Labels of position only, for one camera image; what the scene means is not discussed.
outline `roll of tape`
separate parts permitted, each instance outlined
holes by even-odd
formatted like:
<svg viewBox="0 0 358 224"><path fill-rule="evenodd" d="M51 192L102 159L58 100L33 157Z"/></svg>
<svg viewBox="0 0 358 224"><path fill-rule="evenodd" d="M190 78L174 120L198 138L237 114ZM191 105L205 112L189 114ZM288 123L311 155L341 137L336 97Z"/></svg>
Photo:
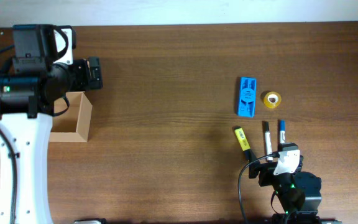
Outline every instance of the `roll of tape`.
<svg viewBox="0 0 358 224"><path fill-rule="evenodd" d="M274 92L274 91L271 91L271 92L268 92L266 95L265 95L265 98L264 98L264 104L268 107L268 108L271 108L271 109L274 109L276 108L278 105L280 105L281 103L281 96L280 94Z"/></svg>

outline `blue rectangular object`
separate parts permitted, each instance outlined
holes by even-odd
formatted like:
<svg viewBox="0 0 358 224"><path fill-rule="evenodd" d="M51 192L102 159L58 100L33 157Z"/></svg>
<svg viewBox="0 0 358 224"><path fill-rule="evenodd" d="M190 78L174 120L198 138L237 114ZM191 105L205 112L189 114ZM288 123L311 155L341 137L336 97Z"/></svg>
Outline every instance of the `blue rectangular object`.
<svg viewBox="0 0 358 224"><path fill-rule="evenodd" d="M255 115L256 103L256 79L242 77L239 91L238 116L253 118Z"/></svg>

